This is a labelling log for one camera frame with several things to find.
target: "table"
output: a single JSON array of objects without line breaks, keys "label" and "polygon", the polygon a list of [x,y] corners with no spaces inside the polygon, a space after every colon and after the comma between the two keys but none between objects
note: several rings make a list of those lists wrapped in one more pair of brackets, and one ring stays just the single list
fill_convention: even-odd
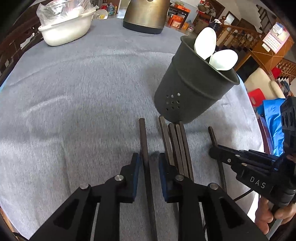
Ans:
[{"label": "table", "polygon": [[181,14],[181,15],[184,16],[183,21],[182,21],[182,23],[181,23],[181,25],[180,25],[180,27],[179,27],[179,29],[182,29],[182,27],[183,27],[183,25],[184,25],[184,23],[185,23],[185,21],[186,21],[188,15],[189,15],[189,12],[183,11],[183,10],[177,8],[177,7],[174,7],[174,6],[170,6],[170,7],[169,7],[169,10],[171,10],[171,11],[173,11],[173,12],[176,12],[176,14],[179,13],[179,14]]},{"label": "table", "polygon": [[[173,206],[164,202],[158,153],[164,151],[153,96],[182,33],[133,32],[121,19],[94,20],[88,33],[25,52],[0,92],[0,206],[25,236],[80,184],[98,185],[117,175],[140,150],[138,119],[146,120],[159,240],[177,240]],[[200,117],[185,125],[194,179],[220,183],[208,155],[212,126],[217,141],[235,149],[263,151],[260,129],[241,83]],[[225,167],[229,195],[249,188]],[[247,212],[254,195],[238,201]],[[120,206],[120,240],[151,240],[143,169],[137,197]]]}]

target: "human hand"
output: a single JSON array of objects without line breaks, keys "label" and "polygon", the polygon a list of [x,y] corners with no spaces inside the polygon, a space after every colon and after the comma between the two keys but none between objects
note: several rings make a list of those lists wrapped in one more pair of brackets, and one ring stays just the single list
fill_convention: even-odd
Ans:
[{"label": "human hand", "polygon": [[[288,155],[287,159],[296,163],[296,154]],[[268,223],[271,223],[274,218],[283,219],[281,223],[282,225],[289,222],[295,214],[296,204],[290,203],[288,206],[282,207],[279,210],[277,210],[273,216],[268,208],[268,200],[264,197],[261,197],[258,202],[258,209],[255,213],[255,224],[260,228],[260,230],[264,234],[267,234],[269,231]]]}]

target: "utensil holder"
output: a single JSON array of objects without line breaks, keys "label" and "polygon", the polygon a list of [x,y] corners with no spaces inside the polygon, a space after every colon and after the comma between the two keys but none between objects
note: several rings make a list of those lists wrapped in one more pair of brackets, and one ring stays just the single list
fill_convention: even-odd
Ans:
[{"label": "utensil holder", "polygon": [[158,112],[168,121],[189,123],[220,100],[239,78],[232,68],[217,71],[195,53],[195,39],[181,37],[181,44],[172,58],[154,95]]}]

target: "calendar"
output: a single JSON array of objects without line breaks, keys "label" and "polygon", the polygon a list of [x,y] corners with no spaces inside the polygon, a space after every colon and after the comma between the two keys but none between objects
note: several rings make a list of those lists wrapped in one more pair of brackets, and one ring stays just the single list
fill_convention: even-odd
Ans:
[{"label": "calendar", "polygon": [[290,34],[280,23],[276,23],[263,39],[263,42],[275,53],[285,44]]}]

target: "cardboard box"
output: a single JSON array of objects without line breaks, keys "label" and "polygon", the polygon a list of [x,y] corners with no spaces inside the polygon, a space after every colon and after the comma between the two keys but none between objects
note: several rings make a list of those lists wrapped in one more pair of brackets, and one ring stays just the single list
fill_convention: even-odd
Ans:
[{"label": "cardboard box", "polygon": [[190,9],[185,8],[185,7],[183,7],[183,6],[179,5],[179,4],[175,4],[174,7],[178,8],[178,9],[181,9],[182,11],[185,11],[185,12],[190,12]]},{"label": "cardboard box", "polygon": [[177,15],[172,14],[172,17],[170,18],[168,24],[169,25],[172,25],[173,21],[177,21],[177,22],[180,22],[181,23],[183,21],[183,18],[180,17],[180,16],[177,16]]},{"label": "cardboard box", "polygon": [[182,26],[182,29],[186,30],[188,28],[188,26],[189,26],[189,23],[184,23],[183,26]]},{"label": "cardboard box", "polygon": [[180,22],[173,20],[172,27],[174,27],[174,28],[180,28],[180,25],[181,25]]}]

